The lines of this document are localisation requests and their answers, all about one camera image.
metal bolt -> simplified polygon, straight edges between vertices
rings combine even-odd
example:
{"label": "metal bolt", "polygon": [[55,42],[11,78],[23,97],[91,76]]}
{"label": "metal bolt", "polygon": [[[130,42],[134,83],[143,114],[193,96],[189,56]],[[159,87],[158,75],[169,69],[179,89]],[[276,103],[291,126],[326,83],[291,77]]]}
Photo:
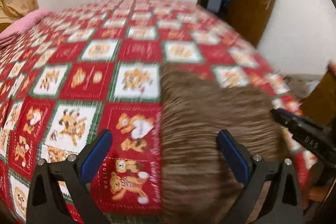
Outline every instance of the metal bolt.
{"label": "metal bolt", "polygon": [[38,164],[38,165],[44,165],[44,163],[45,163],[45,159],[39,159],[39,160],[37,161],[37,164]]}
{"label": "metal bolt", "polygon": [[292,165],[292,161],[291,161],[291,159],[285,159],[285,164],[286,165]]}
{"label": "metal bolt", "polygon": [[263,158],[262,158],[259,154],[254,154],[254,155],[253,155],[253,159],[254,159],[255,161],[261,161]]}
{"label": "metal bolt", "polygon": [[69,157],[68,157],[68,161],[75,161],[77,158],[77,156],[75,154],[71,154]]}

pink pillow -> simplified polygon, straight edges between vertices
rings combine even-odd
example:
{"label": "pink pillow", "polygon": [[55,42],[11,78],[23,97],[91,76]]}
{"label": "pink pillow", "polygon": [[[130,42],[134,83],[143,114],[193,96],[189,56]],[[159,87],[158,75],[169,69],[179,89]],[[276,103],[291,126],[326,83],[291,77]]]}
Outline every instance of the pink pillow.
{"label": "pink pillow", "polygon": [[19,36],[28,32],[36,23],[45,18],[51,11],[38,9],[15,21],[0,33],[0,41],[11,36]]}

checkered blanket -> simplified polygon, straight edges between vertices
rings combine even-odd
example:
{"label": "checkered blanket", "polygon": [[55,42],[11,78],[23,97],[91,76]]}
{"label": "checkered blanket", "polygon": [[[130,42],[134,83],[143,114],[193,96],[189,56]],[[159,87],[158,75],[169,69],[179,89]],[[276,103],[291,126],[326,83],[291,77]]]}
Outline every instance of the checkered blanket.
{"label": "checkered blanket", "polygon": [[[26,220],[36,160],[78,154],[104,128],[114,139],[89,187],[96,204],[118,223],[160,214],[159,67],[166,62],[222,87],[256,86],[276,107],[299,112],[258,52],[194,4],[103,0],[52,13],[0,51],[0,198],[18,221]],[[298,171],[304,177],[305,165]],[[81,221],[66,185],[60,189]]]}

